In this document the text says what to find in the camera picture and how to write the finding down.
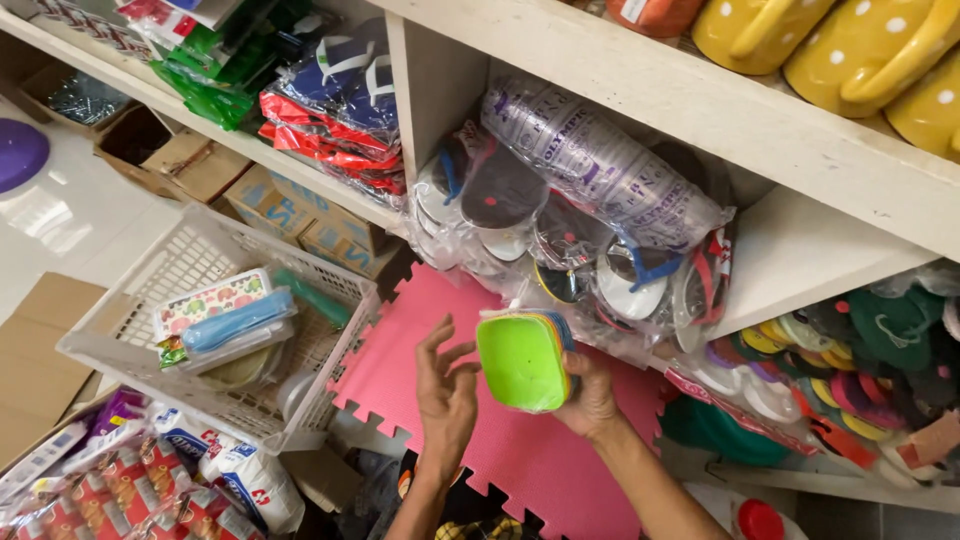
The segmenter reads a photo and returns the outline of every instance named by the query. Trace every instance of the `shelf board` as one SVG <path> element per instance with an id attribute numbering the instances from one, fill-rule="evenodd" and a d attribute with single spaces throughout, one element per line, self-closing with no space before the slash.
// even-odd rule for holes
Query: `shelf board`
<path id="1" fill-rule="evenodd" d="M 372 0 L 960 260 L 960 166 L 557 0 Z"/>
<path id="2" fill-rule="evenodd" d="M 163 83 L 150 66 L 120 54 L 105 43 L 42 15 L 25 21 L 4 9 L 0 9 L 0 30 L 127 93 L 147 107 L 323 195 L 387 231 L 405 235 L 397 212 L 378 205 L 310 165 L 274 150 L 255 136 L 225 132 L 200 118 L 187 110 L 182 98 Z"/>
<path id="3" fill-rule="evenodd" d="M 739 219 L 723 319 L 710 339 L 939 256 L 782 185 Z"/>

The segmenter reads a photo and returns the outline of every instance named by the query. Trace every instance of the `elephant print lid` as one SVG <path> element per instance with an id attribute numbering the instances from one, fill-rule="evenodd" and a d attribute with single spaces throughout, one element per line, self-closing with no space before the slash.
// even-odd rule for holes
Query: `elephant print lid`
<path id="1" fill-rule="evenodd" d="M 254 268 L 160 303 L 154 308 L 156 341 L 180 335 L 190 325 L 243 307 L 271 293 L 270 277 Z"/>

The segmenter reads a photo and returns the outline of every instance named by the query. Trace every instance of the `green plastic bowl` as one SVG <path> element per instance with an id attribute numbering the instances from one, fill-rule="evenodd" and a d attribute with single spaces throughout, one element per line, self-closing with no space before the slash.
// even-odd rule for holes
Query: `green plastic bowl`
<path id="1" fill-rule="evenodd" d="M 532 316 L 505 316 L 477 325 L 477 352 L 493 398 L 529 411 L 554 410 L 568 384 L 556 331 Z"/>

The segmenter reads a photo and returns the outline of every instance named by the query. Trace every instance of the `red bottle cap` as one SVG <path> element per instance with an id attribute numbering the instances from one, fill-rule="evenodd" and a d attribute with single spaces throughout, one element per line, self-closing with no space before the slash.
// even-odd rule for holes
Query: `red bottle cap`
<path id="1" fill-rule="evenodd" d="M 747 540 L 783 540 L 783 520 L 764 501 L 748 499 L 740 505 L 736 522 Z"/>

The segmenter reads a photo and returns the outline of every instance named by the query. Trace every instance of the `teal plastic item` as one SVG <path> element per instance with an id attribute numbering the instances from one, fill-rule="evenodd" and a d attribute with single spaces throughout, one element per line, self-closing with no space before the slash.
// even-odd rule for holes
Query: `teal plastic item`
<path id="1" fill-rule="evenodd" d="M 744 430 L 731 415 L 689 396 L 667 404 L 660 428 L 664 436 L 682 446 L 716 452 L 754 467 L 770 467 L 790 455 L 783 445 Z"/>
<path id="2" fill-rule="evenodd" d="M 310 307 L 313 307 L 318 313 L 326 317 L 326 320 L 330 321 L 330 326 L 336 330 L 343 330 L 344 327 L 347 326 L 347 323 L 350 322 L 350 317 L 353 315 L 352 311 L 336 300 L 326 296 L 310 283 L 298 278 L 290 269 L 280 268 L 274 272 L 272 279 L 274 287 L 283 285 L 290 287 L 290 292 L 292 292 L 294 296 L 302 299 L 309 304 Z"/>

